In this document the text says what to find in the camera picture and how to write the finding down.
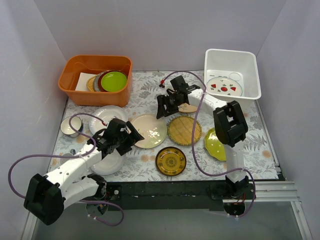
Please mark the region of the beige green leaf plate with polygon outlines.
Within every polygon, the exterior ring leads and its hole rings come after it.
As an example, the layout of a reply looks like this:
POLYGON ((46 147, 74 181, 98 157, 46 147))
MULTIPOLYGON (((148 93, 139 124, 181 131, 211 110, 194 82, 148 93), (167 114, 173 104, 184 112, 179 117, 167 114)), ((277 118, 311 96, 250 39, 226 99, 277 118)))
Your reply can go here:
POLYGON ((167 136, 167 125, 163 119, 157 119, 153 114, 142 114, 132 119, 131 124, 144 138, 135 146, 142 149, 152 149, 160 145, 167 136))

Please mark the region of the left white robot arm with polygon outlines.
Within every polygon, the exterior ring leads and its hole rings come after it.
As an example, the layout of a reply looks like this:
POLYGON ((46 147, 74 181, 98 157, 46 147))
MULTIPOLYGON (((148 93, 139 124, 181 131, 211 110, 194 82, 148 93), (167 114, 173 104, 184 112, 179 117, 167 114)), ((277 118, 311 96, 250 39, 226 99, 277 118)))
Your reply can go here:
POLYGON ((24 208, 48 226, 59 219, 64 209, 78 201, 104 199, 106 180, 94 173, 85 175, 85 172, 113 152, 125 155, 143 139, 129 121, 112 119, 107 128, 89 138, 73 158, 44 176, 37 173, 31 178, 24 208))

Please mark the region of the watermelon pattern plate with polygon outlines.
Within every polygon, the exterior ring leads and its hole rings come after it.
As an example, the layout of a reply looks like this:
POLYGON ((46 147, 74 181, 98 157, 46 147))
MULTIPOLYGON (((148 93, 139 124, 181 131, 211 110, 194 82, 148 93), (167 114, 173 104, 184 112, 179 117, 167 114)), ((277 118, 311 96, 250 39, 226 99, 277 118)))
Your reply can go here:
POLYGON ((228 77, 213 77, 206 84, 206 90, 213 95, 225 95, 241 97, 243 88, 235 80, 228 77))

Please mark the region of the green polka dot plate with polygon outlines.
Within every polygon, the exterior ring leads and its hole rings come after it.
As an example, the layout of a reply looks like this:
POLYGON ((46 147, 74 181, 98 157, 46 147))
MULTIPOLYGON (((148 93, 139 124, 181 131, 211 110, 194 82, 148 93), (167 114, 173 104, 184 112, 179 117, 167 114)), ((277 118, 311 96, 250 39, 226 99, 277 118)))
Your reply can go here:
POLYGON ((226 153, 224 145, 219 141, 215 128, 208 130, 204 137, 204 147, 209 155, 218 161, 226 161, 226 153))

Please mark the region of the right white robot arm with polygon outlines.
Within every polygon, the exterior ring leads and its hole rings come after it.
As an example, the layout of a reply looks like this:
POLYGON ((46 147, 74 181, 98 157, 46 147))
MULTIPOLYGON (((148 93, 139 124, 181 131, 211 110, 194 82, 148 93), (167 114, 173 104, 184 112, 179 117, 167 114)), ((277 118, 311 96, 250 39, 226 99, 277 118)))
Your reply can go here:
POLYGON ((219 100, 198 85, 188 85, 181 75, 170 83, 173 89, 168 88, 167 94, 157 96, 156 118, 177 113, 179 106, 184 103, 197 105, 197 111, 203 109, 212 115, 215 133, 224 147, 227 164, 227 171, 215 176, 225 175, 227 195, 232 199, 239 198, 249 185, 243 153, 248 125, 240 104, 237 101, 219 100))

